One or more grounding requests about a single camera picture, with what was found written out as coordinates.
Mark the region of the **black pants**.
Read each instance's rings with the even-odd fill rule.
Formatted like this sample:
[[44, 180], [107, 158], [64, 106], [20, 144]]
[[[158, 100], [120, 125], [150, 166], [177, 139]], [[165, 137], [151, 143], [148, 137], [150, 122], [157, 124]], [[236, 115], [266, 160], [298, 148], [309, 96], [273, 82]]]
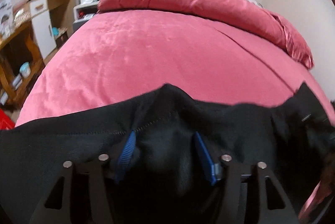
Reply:
[[306, 84], [282, 105], [197, 101], [166, 84], [101, 108], [1, 131], [1, 223], [30, 223], [65, 161], [84, 163], [136, 133], [129, 167], [108, 179], [113, 223], [204, 223], [208, 201], [195, 151], [199, 133], [218, 158], [265, 162], [298, 223], [334, 223], [334, 127]]

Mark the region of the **light blue white jar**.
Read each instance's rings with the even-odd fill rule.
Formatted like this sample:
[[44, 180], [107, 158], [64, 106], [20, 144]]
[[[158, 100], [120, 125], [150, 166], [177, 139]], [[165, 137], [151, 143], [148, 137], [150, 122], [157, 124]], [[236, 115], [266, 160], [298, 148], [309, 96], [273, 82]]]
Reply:
[[23, 78], [28, 78], [31, 74], [31, 68], [30, 68], [30, 63], [25, 62], [24, 64], [21, 65], [20, 70], [19, 70], [21, 76]]

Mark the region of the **pink bed blanket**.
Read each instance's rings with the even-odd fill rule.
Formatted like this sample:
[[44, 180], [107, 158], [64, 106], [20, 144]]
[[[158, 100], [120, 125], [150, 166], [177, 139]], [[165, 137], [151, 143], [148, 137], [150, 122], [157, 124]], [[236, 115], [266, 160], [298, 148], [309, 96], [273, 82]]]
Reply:
[[94, 16], [46, 65], [17, 124], [124, 101], [170, 83], [200, 101], [281, 105], [305, 83], [334, 121], [311, 73], [282, 49], [218, 21], [162, 11]]

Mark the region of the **red ruffled pillow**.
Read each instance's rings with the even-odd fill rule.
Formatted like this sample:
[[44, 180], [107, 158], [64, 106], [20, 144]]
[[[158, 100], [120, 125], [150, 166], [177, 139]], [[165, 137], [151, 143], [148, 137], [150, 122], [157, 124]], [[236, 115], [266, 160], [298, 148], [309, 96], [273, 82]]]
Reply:
[[314, 67], [312, 52], [298, 30], [283, 16], [269, 11], [272, 17], [281, 25], [285, 35], [284, 50], [296, 62], [302, 64], [307, 70]]

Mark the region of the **wooden desk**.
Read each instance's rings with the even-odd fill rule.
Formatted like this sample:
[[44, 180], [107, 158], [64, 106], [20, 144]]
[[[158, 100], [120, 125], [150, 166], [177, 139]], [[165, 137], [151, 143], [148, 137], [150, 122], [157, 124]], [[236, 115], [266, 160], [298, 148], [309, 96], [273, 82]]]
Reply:
[[[5, 93], [5, 107], [21, 108], [28, 96], [28, 87], [45, 67], [32, 27], [30, 2], [25, 3], [16, 13], [26, 18], [15, 24], [14, 32], [1, 41], [1, 95]], [[76, 0], [48, 0], [48, 8], [52, 23], [52, 31], [56, 48], [65, 43], [65, 39], [73, 34], [73, 8]], [[23, 78], [19, 72], [25, 62], [30, 63], [31, 74]]]

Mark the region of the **white cabinet with drawer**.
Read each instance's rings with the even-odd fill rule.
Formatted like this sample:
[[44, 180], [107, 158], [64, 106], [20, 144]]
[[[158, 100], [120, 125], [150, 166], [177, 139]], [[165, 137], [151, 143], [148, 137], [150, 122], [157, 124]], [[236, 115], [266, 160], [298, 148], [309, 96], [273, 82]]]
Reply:
[[42, 58], [46, 59], [56, 48], [48, 0], [33, 0], [30, 2], [29, 8], [35, 40]]

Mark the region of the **white bedside table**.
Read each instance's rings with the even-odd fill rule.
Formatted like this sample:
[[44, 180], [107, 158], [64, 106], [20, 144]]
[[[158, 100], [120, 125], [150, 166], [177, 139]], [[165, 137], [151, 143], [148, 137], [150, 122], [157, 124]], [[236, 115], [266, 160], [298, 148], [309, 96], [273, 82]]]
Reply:
[[73, 32], [88, 22], [98, 12], [98, 1], [76, 5], [73, 8], [74, 22]]

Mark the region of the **white product box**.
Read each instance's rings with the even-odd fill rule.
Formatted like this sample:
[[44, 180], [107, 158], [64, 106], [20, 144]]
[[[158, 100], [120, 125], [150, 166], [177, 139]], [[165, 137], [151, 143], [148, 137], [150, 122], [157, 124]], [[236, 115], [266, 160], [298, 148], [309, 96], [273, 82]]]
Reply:
[[0, 21], [1, 36], [3, 39], [6, 39], [14, 31], [13, 5], [11, 0], [4, 0], [1, 2]]

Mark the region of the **red folded duvet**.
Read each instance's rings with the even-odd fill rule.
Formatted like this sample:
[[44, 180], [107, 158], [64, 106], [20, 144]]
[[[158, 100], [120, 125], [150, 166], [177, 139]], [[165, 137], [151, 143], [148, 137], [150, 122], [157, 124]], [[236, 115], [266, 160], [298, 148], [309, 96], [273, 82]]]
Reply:
[[247, 0], [100, 0], [101, 12], [151, 9], [220, 21], [262, 37], [285, 50], [283, 27], [270, 12]]

